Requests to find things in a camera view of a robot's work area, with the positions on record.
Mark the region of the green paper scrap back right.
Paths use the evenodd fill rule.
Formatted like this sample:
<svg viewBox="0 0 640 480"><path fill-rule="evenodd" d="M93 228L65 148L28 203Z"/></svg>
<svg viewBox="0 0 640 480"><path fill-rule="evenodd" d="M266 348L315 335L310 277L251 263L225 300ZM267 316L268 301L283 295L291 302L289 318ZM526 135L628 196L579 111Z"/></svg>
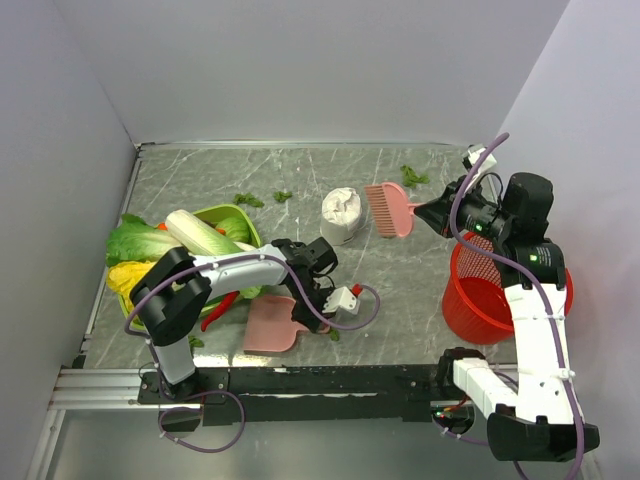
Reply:
<svg viewBox="0 0 640 480"><path fill-rule="evenodd" d="M404 187L413 189L419 185L426 185L430 182L429 176L426 174L418 174L409 165L402 165L400 167L402 174L402 184Z"/></svg>

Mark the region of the green paper scrap front left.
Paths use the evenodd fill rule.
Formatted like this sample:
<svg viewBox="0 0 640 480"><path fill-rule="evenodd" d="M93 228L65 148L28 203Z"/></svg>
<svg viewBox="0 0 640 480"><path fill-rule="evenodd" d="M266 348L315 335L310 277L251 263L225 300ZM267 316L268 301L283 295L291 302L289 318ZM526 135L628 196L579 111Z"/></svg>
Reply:
<svg viewBox="0 0 640 480"><path fill-rule="evenodd" d="M198 338L196 336L190 335L188 337L188 341L189 341L189 345L190 345L191 348L203 348L204 347L204 342L200 338Z"/></svg>

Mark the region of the red chili pepper toy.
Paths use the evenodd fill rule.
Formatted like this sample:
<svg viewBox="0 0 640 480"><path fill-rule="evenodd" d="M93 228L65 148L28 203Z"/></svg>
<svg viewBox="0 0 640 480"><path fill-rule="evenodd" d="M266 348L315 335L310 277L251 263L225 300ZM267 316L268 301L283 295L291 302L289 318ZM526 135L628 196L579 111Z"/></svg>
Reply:
<svg viewBox="0 0 640 480"><path fill-rule="evenodd" d="M205 332L209 325L224 315L239 297L240 292L229 292L201 323L201 331Z"/></svg>

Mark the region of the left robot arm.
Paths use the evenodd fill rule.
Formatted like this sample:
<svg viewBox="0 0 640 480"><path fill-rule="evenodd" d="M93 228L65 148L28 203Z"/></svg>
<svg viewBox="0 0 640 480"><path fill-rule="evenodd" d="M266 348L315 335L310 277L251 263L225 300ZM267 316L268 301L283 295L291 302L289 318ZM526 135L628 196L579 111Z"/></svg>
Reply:
<svg viewBox="0 0 640 480"><path fill-rule="evenodd" d="M132 314L146 329L163 395L184 402L197 391L188 335L210 300L283 285L294 299L291 320L316 333L327 326L320 316L334 291L317 279L337 265L333 247L322 237L310 244L280 239L221 256L197 257L184 247L169 250L130 293Z"/></svg>

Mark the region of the green lettuce leaf toy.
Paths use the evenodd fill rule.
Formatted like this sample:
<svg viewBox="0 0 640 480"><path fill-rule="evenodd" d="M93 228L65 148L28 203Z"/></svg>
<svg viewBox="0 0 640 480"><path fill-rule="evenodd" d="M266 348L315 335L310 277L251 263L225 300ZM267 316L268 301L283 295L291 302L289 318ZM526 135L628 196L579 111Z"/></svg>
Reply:
<svg viewBox="0 0 640 480"><path fill-rule="evenodd" d="M106 242L105 264L157 261L167 251L182 244L165 230L148 225L139 216L125 213Z"/></svg>

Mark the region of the yellow corn husk toy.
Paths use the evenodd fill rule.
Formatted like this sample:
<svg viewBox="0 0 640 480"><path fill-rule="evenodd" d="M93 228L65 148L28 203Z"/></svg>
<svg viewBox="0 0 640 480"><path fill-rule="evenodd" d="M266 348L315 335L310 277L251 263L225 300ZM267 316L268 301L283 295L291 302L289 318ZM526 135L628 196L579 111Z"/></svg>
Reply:
<svg viewBox="0 0 640 480"><path fill-rule="evenodd" d="M125 302L126 308L132 310L130 293L137 283L151 270L155 262L121 262L110 267L107 272L106 284Z"/></svg>

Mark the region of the green vegetable tray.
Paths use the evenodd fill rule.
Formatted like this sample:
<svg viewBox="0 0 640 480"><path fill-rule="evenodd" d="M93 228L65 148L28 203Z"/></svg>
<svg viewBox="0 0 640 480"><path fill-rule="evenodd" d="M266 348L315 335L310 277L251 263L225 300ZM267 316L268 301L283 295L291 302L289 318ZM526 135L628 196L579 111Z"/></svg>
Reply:
<svg viewBox="0 0 640 480"><path fill-rule="evenodd" d="M124 214L107 240L107 286L119 296L124 315L133 305L131 290L162 255L185 246L192 254L224 255L258 248L262 241L243 209L222 204L195 213L183 210L168 215L168 222L148 224Z"/></svg>

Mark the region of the white radish toy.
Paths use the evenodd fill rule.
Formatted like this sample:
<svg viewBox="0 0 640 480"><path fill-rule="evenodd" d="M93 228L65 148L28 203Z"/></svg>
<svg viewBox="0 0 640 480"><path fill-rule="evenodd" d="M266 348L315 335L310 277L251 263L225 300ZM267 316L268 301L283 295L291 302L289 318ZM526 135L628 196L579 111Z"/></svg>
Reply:
<svg viewBox="0 0 640 480"><path fill-rule="evenodd" d="M246 243L243 243L243 242L233 242L233 243L243 251L256 250L256 247L254 247L253 245L250 245L250 244L246 244Z"/></svg>

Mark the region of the napa cabbage toy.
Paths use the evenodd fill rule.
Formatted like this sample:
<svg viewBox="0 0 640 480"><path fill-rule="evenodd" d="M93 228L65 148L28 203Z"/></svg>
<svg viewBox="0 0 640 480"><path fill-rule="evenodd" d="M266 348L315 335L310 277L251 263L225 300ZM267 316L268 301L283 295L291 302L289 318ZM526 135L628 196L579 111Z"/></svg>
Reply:
<svg viewBox="0 0 640 480"><path fill-rule="evenodd" d="M227 255L242 251L232 240L185 211L171 212L165 219L167 231L195 255Z"/></svg>

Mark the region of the pink dustpan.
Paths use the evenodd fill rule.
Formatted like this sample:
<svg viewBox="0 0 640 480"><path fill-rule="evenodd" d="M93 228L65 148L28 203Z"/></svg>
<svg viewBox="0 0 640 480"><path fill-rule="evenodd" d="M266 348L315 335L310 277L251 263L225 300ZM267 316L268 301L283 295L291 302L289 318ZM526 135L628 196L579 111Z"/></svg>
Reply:
<svg viewBox="0 0 640 480"><path fill-rule="evenodd" d="M291 350L299 333L310 330L292 317L296 302L285 296L264 295L251 301L243 350L270 355Z"/></svg>

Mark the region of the green paper scrap back centre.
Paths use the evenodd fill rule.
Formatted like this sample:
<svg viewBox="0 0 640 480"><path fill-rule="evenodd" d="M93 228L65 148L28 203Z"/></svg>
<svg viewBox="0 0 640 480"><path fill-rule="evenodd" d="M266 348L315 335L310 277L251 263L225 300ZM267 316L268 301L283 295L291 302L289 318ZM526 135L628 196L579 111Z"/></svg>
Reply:
<svg viewBox="0 0 640 480"><path fill-rule="evenodd" d="M293 196L293 193L290 191L276 191L273 193L273 199L277 203L285 203Z"/></svg>

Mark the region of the pink hand brush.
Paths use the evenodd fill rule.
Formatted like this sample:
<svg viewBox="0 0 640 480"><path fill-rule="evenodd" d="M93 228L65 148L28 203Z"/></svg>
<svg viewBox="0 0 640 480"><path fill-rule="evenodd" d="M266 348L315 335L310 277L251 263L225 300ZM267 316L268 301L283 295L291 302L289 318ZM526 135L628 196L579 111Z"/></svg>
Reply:
<svg viewBox="0 0 640 480"><path fill-rule="evenodd" d="M412 203L403 187L394 182L364 187L369 208L378 234L384 238L405 238L414 228L414 210L420 203Z"/></svg>

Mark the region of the red mesh basket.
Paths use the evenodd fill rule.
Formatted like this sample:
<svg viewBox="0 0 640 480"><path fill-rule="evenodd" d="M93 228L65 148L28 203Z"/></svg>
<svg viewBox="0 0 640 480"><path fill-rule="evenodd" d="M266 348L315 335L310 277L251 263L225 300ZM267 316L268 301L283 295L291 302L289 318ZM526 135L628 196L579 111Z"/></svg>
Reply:
<svg viewBox="0 0 640 480"><path fill-rule="evenodd" d="M544 240L514 244L503 253L542 284L553 310L549 318L531 280L489 256L494 252L490 240L476 233L465 234L464 240L454 247L442 301L450 329L473 344L494 344L513 336L519 350L553 349L551 326L564 331L573 301L572 278L559 247Z"/></svg>

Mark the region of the white paper roll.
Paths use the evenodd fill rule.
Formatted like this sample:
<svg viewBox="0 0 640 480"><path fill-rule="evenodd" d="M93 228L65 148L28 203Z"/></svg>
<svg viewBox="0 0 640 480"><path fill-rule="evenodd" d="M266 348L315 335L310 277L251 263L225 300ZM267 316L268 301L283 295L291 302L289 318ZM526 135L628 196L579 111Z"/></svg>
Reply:
<svg viewBox="0 0 640 480"><path fill-rule="evenodd" d="M332 245L349 242L362 217L361 198L350 187L330 191L322 201L320 233Z"/></svg>

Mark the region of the round green cabbage toy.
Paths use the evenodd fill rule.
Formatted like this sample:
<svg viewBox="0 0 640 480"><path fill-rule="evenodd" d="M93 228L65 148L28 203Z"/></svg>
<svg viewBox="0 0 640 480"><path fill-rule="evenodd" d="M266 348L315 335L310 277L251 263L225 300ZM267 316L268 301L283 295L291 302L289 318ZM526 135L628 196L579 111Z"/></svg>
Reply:
<svg viewBox="0 0 640 480"><path fill-rule="evenodd" d="M251 232L248 223L240 217L228 217L219 221L215 228L235 242L249 243Z"/></svg>

